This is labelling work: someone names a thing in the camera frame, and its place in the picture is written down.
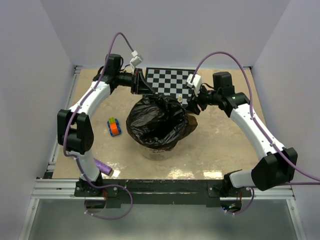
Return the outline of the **black trash bag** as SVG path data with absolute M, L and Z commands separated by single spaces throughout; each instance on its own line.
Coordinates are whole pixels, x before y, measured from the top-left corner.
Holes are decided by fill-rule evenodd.
M 197 119 L 175 98 L 163 94 L 142 97 L 126 119 L 127 132 L 138 144 L 164 151 L 172 150 L 197 126 Z

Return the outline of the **beige round trash bin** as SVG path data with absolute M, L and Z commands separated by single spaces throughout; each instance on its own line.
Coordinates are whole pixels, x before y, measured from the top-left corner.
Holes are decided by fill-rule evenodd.
M 152 161 L 163 161 L 171 158 L 174 155 L 175 149 L 163 150 L 163 149 L 152 149 L 145 147 L 139 143 L 135 144 L 141 153 L 141 155 Z

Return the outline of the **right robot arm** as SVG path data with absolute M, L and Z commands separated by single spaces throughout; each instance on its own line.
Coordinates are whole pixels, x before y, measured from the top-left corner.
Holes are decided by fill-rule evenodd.
M 200 75 L 190 74 L 186 86 L 193 91 L 187 101 L 187 110 L 199 115 L 207 106 L 218 106 L 245 134 L 258 157 L 253 169 L 237 170 L 224 175 L 220 194 L 235 196 L 243 187 L 256 187 L 261 191 L 293 180 L 298 153 L 286 148 L 266 128 L 256 112 L 250 108 L 250 100 L 243 93 L 235 92 L 232 75 L 217 72 L 212 75 L 213 89 L 202 82 Z

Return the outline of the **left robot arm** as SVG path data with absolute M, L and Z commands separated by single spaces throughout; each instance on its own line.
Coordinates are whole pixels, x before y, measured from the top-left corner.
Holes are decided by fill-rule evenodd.
M 61 109 L 57 114 L 57 140 L 68 157 L 76 160 L 80 178 L 87 181 L 86 191 L 92 196 L 99 196 L 104 184 L 98 180 L 101 175 L 96 166 L 91 148 L 94 133 L 91 117 L 101 103 L 108 98 L 118 86 L 129 87 L 136 95 L 153 95 L 155 91 L 146 82 L 142 69 L 138 65 L 143 61 L 137 51 L 131 53 L 129 62 L 131 72 L 122 71 L 123 58 L 119 54 L 110 54 L 86 93 L 68 110 Z

